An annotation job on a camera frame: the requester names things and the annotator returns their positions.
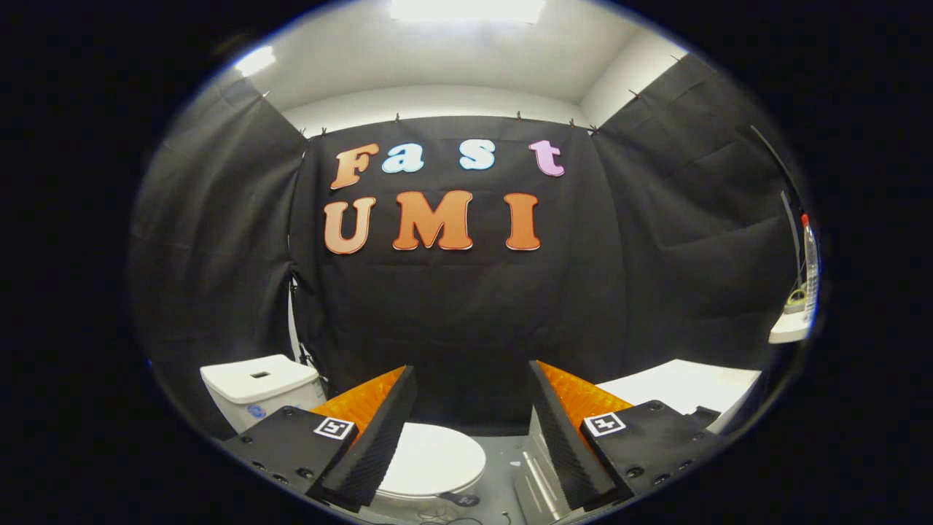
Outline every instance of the toilet lid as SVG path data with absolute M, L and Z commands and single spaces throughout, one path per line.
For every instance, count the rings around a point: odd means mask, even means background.
M 464 433 L 435 425 L 405 423 L 378 492 L 425 497 L 454 492 L 482 475 L 486 454 Z

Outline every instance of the pink letter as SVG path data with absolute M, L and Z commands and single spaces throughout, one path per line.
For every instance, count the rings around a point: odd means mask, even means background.
M 537 167 L 542 173 L 551 177 L 559 177 L 564 174 L 564 167 L 554 163 L 554 155 L 560 156 L 561 151 L 553 148 L 549 141 L 539 140 L 528 146 L 528 148 L 535 152 Z

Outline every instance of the black curtain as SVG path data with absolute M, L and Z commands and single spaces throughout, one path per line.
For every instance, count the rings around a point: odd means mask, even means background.
M 413 364 L 412 419 L 475 435 L 526 432 L 531 359 L 592 382 L 675 358 L 767 369 L 796 272 L 780 192 L 800 185 L 751 125 L 794 175 L 753 102 L 691 56 L 595 135 L 439 117 L 308 141 L 247 81 L 221 78 L 167 134 L 139 193 L 130 275 L 141 341 L 186 415 L 218 437 L 232 429 L 199 368 L 291 355 L 292 274 L 299 339 L 331 396 Z M 492 167 L 460 166 L 469 138 L 494 142 Z M 528 146 L 539 140 L 561 151 L 562 176 L 538 168 Z M 370 143 L 379 153 L 359 182 L 331 190 L 337 154 Z M 422 146 L 424 167 L 385 173 L 388 150 L 406 143 Z M 473 194 L 471 249 L 392 248 L 400 192 L 422 192 L 433 208 L 452 190 Z M 512 192 L 539 201 L 536 251 L 506 247 Z M 366 245 L 331 253 L 324 206 L 350 205 L 349 237 L 361 197 L 377 200 Z
M 155 152 L 132 216 L 130 288 L 153 372 L 189 419 L 233 434 L 200 368 L 291 355 L 288 208 L 305 139 L 243 78 L 216 78 Z
M 460 144 L 488 139 L 495 161 L 466 170 Z M 549 140 L 560 177 L 528 147 Z M 333 191 L 338 153 L 377 143 L 360 180 Z M 384 173 L 393 146 L 422 146 L 424 167 Z M 471 192 L 473 247 L 399 251 L 400 192 L 436 207 L 446 192 Z M 506 246 L 508 193 L 537 197 L 541 247 Z M 336 255 L 324 243 L 323 208 L 343 201 L 342 232 L 353 235 L 354 200 L 375 197 L 366 245 Z M 492 117 L 440 117 L 359 126 L 308 146 L 292 208 L 291 247 L 299 280 L 299 335 L 337 394 L 412 364 L 419 396 L 412 420 L 464 432 L 525 433 L 531 398 L 527 362 L 540 359 L 592 380 L 617 375 L 625 359 L 623 264 L 616 211 L 596 150 L 582 128 Z
M 796 259 L 774 128 L 688 55 L 592 137 L 625 253 L 625 373 L 671 359 L 767 369 Z

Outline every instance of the ceiling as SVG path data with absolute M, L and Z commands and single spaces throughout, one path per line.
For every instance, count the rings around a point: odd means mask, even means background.
M 280 111 L 351 92 L 437 84 L 579 104 L 639 27 L 589 0 L 546 0 L 536 24 L 395 21 L 389 4 L 346 2 L 295 22 L 269 42 L 276 62 L 251 80 Z

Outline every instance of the toilet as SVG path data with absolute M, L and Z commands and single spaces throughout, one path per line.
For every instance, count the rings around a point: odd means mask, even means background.
M 282 354 L 204 366 L 201 379 L 236 433 L 283 406 L 311 410 L 327 400 L 317 371 Z
M 383 483 L 369 509 L 391 518 L 447 522 L 460 507 L 438 497 L 472 494 L 486 466 L 486 453 L 464 433 L 423 423 L 405 423 Z

